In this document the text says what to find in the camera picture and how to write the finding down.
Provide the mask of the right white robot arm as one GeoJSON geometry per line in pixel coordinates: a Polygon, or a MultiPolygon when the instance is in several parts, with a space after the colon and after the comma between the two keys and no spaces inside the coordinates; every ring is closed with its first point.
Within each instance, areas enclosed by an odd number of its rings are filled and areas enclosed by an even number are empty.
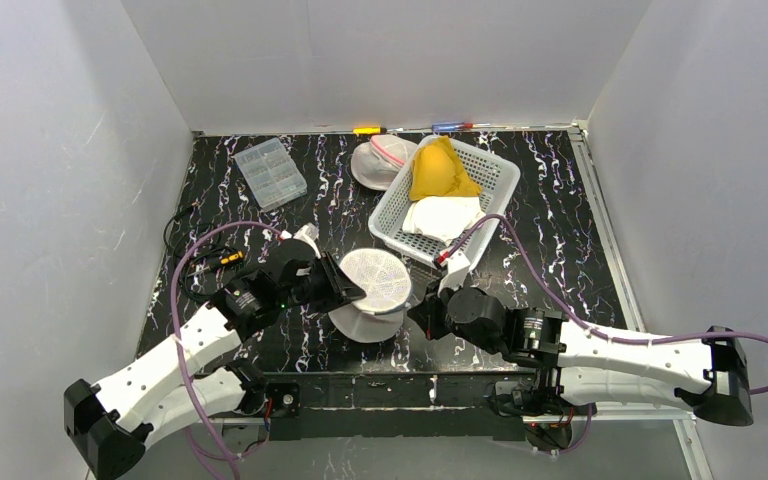
{"type": "Polygon", "coordinates": [[[689,411],[719,425],[754,422],[745,355],[728,329],[671,342],[664,336],[578,325],[559,311],[508,308],[474,287],[431,286],[408,317],[430,340],[454,335],[533,379],[492,393],[504,416],[583,414],[600,402],[689,411]]]}

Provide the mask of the white plastic basket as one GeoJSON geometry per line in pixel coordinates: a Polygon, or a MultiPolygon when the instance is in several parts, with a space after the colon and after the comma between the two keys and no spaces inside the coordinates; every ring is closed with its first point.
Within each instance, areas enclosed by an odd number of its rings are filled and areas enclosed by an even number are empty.
{"type": "MultiPolygon", "coordinates": [[[[463,141],[452,139],[450,143],[470,179],[481,186],[478,197],[480,210],[491,215],[504,214],[521,176],[519,167],[463,141]]],[[[370,215],[368,228],[372,235],[383,241],[388,248],[427,266],[433,266],[442,253],[449,249],[449,245],[402,229],[412,205],[409,190],[413,183],[413,163],[413,159],[405,162],[370,215]]],[[[498,225],[499,221],[491,218],[471,235],[461,234],[451,242],[461,244],[459,251],[468,260],[470,271],[474,271],[478,266],[498,225]]]]}

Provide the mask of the white bra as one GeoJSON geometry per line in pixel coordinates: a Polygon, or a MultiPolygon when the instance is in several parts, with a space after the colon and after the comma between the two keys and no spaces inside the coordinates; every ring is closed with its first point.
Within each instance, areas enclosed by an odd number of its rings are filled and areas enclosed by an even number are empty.
{"type": "Polygon", "coordinates": [[[401,231],[450,245],[484,216],[478,197],[429,196],[410,205],[401,231]]]}

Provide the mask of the white mesh bag blue zipper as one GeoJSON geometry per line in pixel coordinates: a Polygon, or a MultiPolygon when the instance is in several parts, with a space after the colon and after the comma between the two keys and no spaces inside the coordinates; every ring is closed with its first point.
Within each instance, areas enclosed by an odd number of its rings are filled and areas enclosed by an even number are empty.
{"type": "Polygon", "coordinates": [[[386,250],[360,248],[344,255],[339,267],[366,296],[330,312],[334,327],[357,343],[371,344],[394,337],[403,325],[413,291],[405,264],[386,250]]]}

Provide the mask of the aluminium side rail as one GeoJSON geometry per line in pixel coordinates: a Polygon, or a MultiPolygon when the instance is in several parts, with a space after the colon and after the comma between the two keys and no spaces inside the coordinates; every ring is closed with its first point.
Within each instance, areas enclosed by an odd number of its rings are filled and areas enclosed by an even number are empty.
{"type": "MultiPolygon", "coordinates": [[[[588,144],[587,122],[574,120],[568,133],[626,324],[633,331],[645,332],[647,327],[621,256],[596,165],[588,144]]],[[[692,414],[672,407],[607,403],[600,408],[597,418],[604,421],[631,420],[671,423],[682,451],[683,463],[690,477],[692,479],[711,479],[713,477],[696,429],[696,418],[692,414]]]]}

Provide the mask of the yellow bra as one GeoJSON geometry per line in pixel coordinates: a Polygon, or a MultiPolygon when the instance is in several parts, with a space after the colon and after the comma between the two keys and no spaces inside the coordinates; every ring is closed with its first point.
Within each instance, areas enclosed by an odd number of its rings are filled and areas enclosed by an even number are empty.
{"type": "Polygon", "coordinates": [[[466,171],[448,136],[440,136],[420,147],[412,161],[412,183],[408,198],[418,202],[428,197],[478,197],[482,187],[466,171]]]}

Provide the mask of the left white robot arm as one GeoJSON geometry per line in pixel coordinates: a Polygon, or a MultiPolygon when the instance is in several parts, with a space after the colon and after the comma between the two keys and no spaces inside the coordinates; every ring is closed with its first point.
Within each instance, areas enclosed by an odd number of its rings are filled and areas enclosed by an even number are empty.
{"type": "Polygon", "coordinates": [[[232,411],[268,417],[279,401],[249,361],[201,379],[194,374],[288,309],[329,313],[365,296],[330,253],[287,239],[130,365],[94,383],[72,383],[63,395],[65,432],[95,478],[118,479],[159,440],[203,419],[232,411]]]}

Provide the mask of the black base frame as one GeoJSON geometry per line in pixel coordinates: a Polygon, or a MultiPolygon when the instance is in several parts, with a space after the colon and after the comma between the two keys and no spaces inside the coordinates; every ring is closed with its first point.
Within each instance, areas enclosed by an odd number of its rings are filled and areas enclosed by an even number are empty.
{"type": "Polygon", "coordinates": [[[573,443],[586,414],[537,390],[531,373],[269,373],[275,441],[485,437],[540,451],[573,443]]]}

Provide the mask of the clear plastic organizer box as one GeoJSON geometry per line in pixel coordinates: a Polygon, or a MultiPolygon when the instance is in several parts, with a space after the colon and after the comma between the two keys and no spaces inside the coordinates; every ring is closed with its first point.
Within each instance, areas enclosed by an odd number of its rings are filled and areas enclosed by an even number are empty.
{"type": "Polygon", "coordinates": [[[260,210],[270,212],[307,194],[307,182],[278,138],[232,156],[260,210]]]}

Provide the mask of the white mesh bag pink zipper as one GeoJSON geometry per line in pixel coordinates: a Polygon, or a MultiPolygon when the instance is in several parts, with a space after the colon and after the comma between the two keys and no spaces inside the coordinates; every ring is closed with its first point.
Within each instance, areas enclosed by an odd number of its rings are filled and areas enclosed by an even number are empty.
{"type": "Polygon", "coordinates": [[[395,135],[373,135],[355,148],[350,171],[362,186],[386,191],[418,149],[417,143],[395,135]]]}

